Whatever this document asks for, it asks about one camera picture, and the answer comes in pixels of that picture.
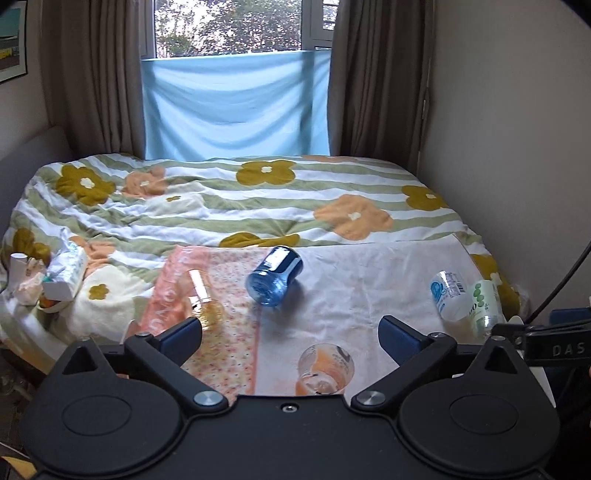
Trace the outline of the white barcode clear cup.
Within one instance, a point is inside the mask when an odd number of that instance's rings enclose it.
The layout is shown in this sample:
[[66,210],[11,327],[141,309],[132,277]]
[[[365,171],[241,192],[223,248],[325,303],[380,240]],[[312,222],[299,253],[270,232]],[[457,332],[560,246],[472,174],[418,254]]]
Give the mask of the white barcode clear cup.
[[430,292],[443,321],[459,322],[469,314],[472,303],[459,274],[446,270],[438,272],[430,282]]

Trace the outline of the green dotted clear cup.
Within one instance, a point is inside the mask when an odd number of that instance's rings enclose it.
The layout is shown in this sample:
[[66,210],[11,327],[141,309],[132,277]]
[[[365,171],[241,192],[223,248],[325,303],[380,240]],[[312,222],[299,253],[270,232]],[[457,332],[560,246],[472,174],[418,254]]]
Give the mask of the green dotted clear cup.
[[486,339],[494,326],[506,322],[497,286],[491,280],[480,280],[470,288],[472,308],[469,313],[474,336]]

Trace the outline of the blue plastic cup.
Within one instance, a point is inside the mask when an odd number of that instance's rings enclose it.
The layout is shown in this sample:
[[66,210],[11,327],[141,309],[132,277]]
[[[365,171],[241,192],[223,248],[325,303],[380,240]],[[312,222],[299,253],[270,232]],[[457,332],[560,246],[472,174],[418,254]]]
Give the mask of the blue plastic cup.
[[246,277],[246,291],[259,305],[279,306],[303,269],[304,261],[294,249],[283,245],[273,247]]

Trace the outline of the pink floral cloth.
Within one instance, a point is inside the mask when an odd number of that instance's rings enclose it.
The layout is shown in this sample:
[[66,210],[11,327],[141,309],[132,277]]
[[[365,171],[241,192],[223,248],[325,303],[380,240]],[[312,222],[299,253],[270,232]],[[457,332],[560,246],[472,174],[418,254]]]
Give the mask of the pink floral cloth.
[[432,241],[303,247],[303,271],[274,308],[256,304],[246,277],[266,257],[259,247],[178,247],[166,260],[139,329],[159,334],[190,314],[180,280],[204,273],[222,307],[221,319],[204,324],[200,348],[185,370],[229,399],[245,395],[291,395],[297,362],[318,343],[339,345],[353,357],[353,394],[394,370],[378,342],[382,317],[392,315],[422,333],[443,331],[461,343],[475,341],[471,324],[439,316],[429,282],[441,271],[468,284],[494,282],[507,316],[518,314],[521,294],[489,255],[470,253],[455,236]]

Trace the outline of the white tissue pack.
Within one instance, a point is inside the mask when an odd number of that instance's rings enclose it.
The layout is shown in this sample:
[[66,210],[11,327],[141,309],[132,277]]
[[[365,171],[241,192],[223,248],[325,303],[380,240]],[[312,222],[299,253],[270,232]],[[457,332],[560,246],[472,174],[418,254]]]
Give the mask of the white tissue pack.
[[51,301],[72,301],[81,286],[88,262],[84,248],[66,228],[60,231],[60,248],[52,257],[42,281],[43,295]]

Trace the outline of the flower striped duvet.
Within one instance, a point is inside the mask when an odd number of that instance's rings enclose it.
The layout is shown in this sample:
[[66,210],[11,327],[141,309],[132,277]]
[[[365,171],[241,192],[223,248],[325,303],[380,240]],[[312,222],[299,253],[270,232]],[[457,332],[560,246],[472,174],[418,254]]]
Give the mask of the flower striped duvet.
[[525,302],[443,197],[392,163],[301,156],[142,161],[98,154],[36,170],[16,191],[1,256],[46,263],[63,239],[88,258],[76,299],[47,314],[1,296],[2,344],[42,372],[80,337],[114,342],[145,311],[178,246],[290,247],[457,237],[506,315]]

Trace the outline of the small white bottle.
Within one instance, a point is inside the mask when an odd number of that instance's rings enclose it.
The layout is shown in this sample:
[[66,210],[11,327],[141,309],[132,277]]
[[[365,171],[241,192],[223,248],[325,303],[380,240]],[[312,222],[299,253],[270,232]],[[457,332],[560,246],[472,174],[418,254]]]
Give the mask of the small white bottle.
[[14,252],[10,255],[9,290],[14,291],[26,276],[28,256]]

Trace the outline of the light blue window cloth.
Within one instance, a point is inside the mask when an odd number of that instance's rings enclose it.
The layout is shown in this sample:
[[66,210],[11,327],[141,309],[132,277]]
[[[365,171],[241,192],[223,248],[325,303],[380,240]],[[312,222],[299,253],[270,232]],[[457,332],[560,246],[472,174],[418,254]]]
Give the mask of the light blue window cloth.
[[329,154],[328,50],[146,59],[145,156]]

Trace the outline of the brown right curtain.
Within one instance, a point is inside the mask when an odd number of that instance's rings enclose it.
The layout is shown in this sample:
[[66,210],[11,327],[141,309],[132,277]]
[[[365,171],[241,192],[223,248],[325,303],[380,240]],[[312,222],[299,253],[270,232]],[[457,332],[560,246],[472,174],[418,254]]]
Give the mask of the brown right curtain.
[[432,1],[339,3],[328,90],[332,155],[418,171],[434,46]]

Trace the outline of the brown curtain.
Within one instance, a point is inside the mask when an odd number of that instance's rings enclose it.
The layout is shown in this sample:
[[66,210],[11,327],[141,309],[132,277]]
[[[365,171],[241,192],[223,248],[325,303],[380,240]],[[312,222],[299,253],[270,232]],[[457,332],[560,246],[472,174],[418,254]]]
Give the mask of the brown curtain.
[[139,1],[45,1],[40,64],[48,119],[79,157],[143,157]]
[[432,1],[339,3],[328,90],[332,155],[418,171],[434,46]]

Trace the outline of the brown left curtain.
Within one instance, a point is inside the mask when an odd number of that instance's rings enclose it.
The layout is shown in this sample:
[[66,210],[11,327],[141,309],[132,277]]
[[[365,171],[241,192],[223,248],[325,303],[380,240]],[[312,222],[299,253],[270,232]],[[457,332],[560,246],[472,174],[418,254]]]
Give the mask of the brown left curtain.
[[40,64],[48,119],[79,157],[143,157],[139,1],[45,1]]

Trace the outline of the window frame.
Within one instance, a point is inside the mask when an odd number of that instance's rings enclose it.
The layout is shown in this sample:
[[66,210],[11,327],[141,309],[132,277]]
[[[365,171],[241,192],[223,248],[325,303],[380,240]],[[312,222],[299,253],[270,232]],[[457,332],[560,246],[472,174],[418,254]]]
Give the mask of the window frame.
[[328,49],[332,0],[155,0],[140,3],[144,58]]

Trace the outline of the framed wall picture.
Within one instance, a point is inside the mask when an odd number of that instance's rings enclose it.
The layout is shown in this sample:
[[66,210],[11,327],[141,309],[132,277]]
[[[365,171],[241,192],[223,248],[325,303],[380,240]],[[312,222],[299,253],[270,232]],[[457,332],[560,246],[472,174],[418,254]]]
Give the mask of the framed wall picture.
[[0,82],[27,74],[27,2],[16,1],[1,14]]

